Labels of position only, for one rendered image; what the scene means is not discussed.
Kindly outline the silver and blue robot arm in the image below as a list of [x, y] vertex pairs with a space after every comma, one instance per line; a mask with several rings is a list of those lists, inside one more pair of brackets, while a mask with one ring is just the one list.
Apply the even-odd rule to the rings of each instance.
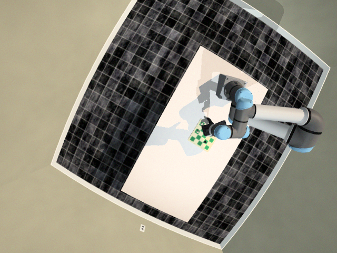
[[[209, 133], [220, 140], [247, 138], [249, 126], [284, 139], [297, 152], [310, 152], [325, 128], [320, 113], [311, 108], [287, 108], [282, 106], [253, 104], [253, 94], [238, 81], [229, 82], [224, 95], [232, 100], [228, 121], [220, 121], [209, 127]], [[231, 98], [230, 98], [231, 97]], [[291, 122], [297, 125], [286, 125]]]

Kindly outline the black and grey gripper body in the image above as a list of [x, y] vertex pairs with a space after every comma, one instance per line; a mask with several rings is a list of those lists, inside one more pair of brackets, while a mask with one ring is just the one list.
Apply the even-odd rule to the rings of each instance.
[[[209, 133], [209, 127], [210, 127], [212, 124], [214, 124], [214, 123], [211, 122], [211, 123], [209, 123], [209, 124], [207, 124], [207, 125], [201, 125], [204, 136], [207, 136], [208, 134], [210, 135], [210, 133]], [[205, 131], [205, 130], [206, 130], [206, 131]]]

